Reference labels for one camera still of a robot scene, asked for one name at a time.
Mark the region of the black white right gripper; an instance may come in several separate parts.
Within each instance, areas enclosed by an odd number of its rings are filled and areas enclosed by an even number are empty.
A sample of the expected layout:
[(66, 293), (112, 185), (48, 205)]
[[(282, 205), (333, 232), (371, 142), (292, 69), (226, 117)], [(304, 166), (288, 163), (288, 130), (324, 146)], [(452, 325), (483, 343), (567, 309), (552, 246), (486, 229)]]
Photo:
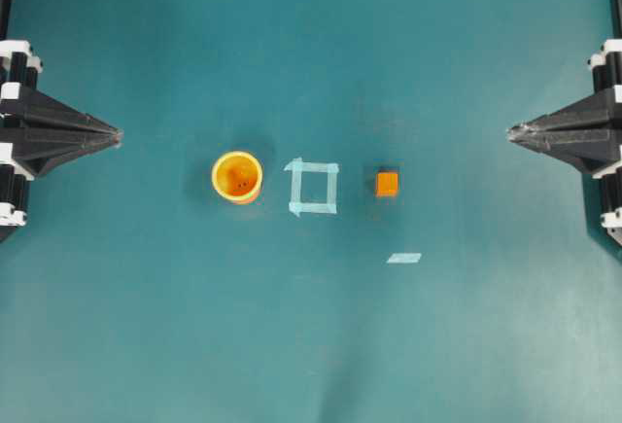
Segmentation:
[(603, 42), (588, 66), (594, 94), (519, 123), (506, 135), (514, 144), (593, 176), (601, 194), (601, 226), (621, 244), (621, 40)]

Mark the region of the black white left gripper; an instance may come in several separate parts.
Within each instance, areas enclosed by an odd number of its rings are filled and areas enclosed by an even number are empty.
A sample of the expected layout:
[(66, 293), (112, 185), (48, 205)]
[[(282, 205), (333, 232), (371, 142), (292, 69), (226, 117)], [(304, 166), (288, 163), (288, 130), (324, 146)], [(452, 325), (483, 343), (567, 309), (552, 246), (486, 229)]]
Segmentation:
[(121, 143), (121, 130), (34, 88), (41, 59), (26, 40), (1, 42), (1, 240), (27, 223), (30, 183)]

